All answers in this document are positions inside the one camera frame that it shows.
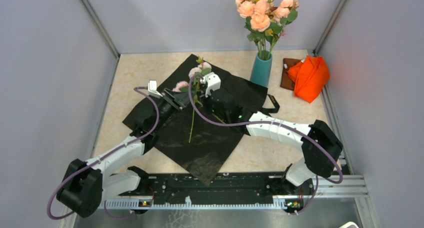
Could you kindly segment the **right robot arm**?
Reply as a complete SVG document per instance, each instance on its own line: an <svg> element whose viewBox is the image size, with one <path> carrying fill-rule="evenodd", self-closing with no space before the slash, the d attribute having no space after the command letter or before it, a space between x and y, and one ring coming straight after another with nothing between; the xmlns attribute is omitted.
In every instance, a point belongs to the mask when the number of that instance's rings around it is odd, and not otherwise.
<svg viewBox="0 0 424 228"><path fill-rule="evenodd" d="M324 121L317 119L312 124L303 124L278 119L240 105L224 88L204 94L200 100L206 111L216 116L215 125L290 145L302 152L302 158L288 166L281 181L287 194L295 194L305 181L315 176L329 179L334 170L339 174L335 183L342 182L337 159L343 144Z"/></svg>

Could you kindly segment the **pink flower bunch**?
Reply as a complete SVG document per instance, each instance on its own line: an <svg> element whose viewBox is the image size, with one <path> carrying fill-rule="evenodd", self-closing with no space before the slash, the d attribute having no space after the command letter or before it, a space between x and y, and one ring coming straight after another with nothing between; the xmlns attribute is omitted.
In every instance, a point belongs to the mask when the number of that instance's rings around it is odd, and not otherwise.
<svg viewBox="0 0 424 228"><path fill-rule="evenodd" d="M179 81L172 91L176 93L187 93L189 91L189 83L187 81Z"/></svg>

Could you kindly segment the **black ribbon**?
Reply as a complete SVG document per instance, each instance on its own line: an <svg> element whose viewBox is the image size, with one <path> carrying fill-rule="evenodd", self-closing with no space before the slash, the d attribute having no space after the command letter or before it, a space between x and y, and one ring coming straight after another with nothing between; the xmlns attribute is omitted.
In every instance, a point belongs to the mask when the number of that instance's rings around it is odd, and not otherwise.
<svg viewBox="0 0 424 228"><path fill-rule="evenodd" d="M267 96L268 96L268 98L270 99L270 101L271 101L271 103L272 103L272 105L273 105L273 107L271 107L271 108L266 108L266 107L262 107L261 109L260 109L260 111L262 112L262 113L264 113L264 114L276 114L276 113L278 113L279 112L279 110L280 110L280 104L277 102L277 100L276 100L276 98L273 96L273 95L271 95L271 94L267 94Z"/></svg>

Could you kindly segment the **pale pink rose stem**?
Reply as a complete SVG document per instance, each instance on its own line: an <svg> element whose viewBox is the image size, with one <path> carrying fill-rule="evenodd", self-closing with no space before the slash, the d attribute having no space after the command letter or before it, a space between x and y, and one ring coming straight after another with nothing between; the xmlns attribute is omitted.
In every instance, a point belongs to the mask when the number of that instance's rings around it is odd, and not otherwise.
<svg viewBox="0 0 424 228"><path fill-rule="evenodd" d="M197 56L196 58L196 63L197 66L192 68L189 72L189 78L192 80L192 91L193 91L193 102L195 104L199 104L199 105L203 105L198 97L198 93L200 92L201 89L201 77L195 77L193 78L194 75L202 75L203 77L210 74L212 72L212 65L209 64L208 62L204 61L204 58L201 56Z"/></svg>

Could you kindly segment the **peach double rose stem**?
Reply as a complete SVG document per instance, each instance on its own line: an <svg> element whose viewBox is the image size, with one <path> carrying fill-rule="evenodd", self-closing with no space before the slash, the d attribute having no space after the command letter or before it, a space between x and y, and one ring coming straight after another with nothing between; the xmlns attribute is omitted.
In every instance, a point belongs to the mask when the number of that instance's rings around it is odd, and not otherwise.
<svg viewBox="0 0 424 228"><path fill-rule="evenodd" d="M250 31L247 39L254 42L259 58L267 61L280 38L281 24L275 20L273 12L277 9L274 0L253 0L254 8L251 16L245 21L245 28Z"/></svg>

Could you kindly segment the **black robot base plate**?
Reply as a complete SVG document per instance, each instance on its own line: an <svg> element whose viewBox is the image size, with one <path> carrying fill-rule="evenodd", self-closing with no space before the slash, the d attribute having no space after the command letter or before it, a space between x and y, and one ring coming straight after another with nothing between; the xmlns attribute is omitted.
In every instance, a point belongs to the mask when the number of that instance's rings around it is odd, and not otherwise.
<svg viewBox="0 0 424 228"><path fill-rule="evenodd" d="M303 198L314 190L312 179L296 187L285 180L283 171L218 173L205 184L189 173L148 174L134 166L130 170L141 180L122 196L153 197L155 205L182 205L186 197L193 205L271 205L278 196Z"/></svg>

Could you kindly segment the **light pink rose stem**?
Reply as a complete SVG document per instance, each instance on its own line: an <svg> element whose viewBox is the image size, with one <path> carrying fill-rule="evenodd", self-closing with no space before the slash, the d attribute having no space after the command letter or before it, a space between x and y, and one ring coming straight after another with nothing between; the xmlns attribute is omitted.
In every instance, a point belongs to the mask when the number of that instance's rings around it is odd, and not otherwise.
<svg viewBox="0 0 424 228"><path fill-rule="evenodd" d="M270 44L269 53L271 53L276 46L279 39L285 35L285 27L293 23L298 17L298 0L282 0L278 6L273 5L274 0L268 0L270 19L270 37L268 42Z"/></svg>

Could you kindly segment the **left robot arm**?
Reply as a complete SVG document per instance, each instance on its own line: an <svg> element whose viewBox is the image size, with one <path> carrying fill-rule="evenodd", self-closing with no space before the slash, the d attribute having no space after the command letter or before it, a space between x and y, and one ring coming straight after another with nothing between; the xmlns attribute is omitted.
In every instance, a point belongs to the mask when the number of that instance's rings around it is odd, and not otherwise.
<svg viewBox="0 0 424 228"><path fill-rule="evenodd" d="M56 199L71 213L82 218L91 216L108 199L134 191L144 195L149 191L148 174L139 168L128 168L123 173L116 171L135 158L151 150L159 140L159 131L167 120L190 104L187 92L166 89L156 103L151 94L145 96L153 109L141 111L135 129L120 144L96 157L75 159L69 165L62 183L49 198L47 214L56 219L51 211Z"/></svg>

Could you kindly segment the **black wrapping paper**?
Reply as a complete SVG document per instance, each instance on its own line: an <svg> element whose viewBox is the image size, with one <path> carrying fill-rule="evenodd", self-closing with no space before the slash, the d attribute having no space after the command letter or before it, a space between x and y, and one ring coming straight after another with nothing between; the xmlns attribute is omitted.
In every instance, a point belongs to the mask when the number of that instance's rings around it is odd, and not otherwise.
<svg viewBox="0 0 424 228"><path fill-rule="evenodd" d="M230 72L212 66L221 79L221 88L227 90L242 107L258 111L265 103L268 89ZM168 102L154 98L160 109L168 114L159 118L166 122L158 125L154 147L176 162L205 185L210 185L230 154L243 137L237 127L221 127L199 117L189 104L177 111Z"/></svg>

